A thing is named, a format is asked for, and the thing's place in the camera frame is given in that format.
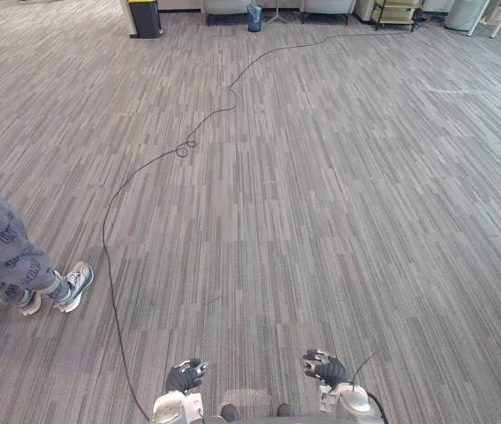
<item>sneaker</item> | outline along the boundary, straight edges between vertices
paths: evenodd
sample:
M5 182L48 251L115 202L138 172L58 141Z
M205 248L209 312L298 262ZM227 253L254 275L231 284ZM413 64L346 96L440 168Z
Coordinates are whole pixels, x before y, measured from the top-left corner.
M93 283L93 269L88 263L78 262L73 266L72 271L65 277L61 277L57 271L55 272L58 277L67 281L70 285L69 294L65 299L56 302L55 307L62 312L71 312L80 305L81 293Z
M223 406L221 408L220 415L226 422L233 422L240 420L239 410L233 404L228 404Z
M24 316L29 316L38 312L42 306L42 296L36 291L26 290L19 303L20 312Z
M281 404L277 407L276 412L277 417L292 417L293 416L293 408L289 404Z

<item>black glove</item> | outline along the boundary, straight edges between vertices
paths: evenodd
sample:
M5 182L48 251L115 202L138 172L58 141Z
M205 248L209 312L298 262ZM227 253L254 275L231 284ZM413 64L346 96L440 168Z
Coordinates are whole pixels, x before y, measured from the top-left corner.
M191 389L201 386L201 377L205 375L208 363L199 358L185 360L181 364L171 367L165 379L165 391L178 390L187 395Z
M332 389L342 382L348 382L342 362L336 356L331 356L320 349L307 350L307 354L303 355L301 365L305 368L306 375L318 378Z

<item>gray pants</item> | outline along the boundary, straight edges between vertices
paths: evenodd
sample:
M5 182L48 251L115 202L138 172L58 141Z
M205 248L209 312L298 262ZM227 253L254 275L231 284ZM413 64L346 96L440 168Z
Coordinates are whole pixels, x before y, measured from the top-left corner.
M0 300L17 305L25 290L60 300L68 286L56 277L46 254L28 241L20 218L0 199Z

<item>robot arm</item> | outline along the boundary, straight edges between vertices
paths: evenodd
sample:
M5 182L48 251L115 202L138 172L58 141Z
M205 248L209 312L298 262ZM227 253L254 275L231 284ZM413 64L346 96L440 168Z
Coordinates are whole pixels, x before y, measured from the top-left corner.
M197 358L172 367L165 381L166 394L154 403L151 423L190 424L203 415L201 393L190 393L200 386L207 362Z
M201 393L184 395L180 391L171 391L159 397L152 411L153 424L190 424L203 415Z
M369 402L368 393L348 382L345 367L337 357L319 349L309 349L303 356L305 374L323 382L319 386L319 409L332 417L365 424L385 421Z

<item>gray chair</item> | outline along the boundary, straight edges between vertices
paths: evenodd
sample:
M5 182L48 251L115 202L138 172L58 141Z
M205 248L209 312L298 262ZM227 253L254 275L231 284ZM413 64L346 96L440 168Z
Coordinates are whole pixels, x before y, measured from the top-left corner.
M348 25L348 15L354 10L356 0L301 0L301 23L309 13L341 15Z
M209 25L209 15L246 13L249 4L250 0L201 0L201 13L207 16Z

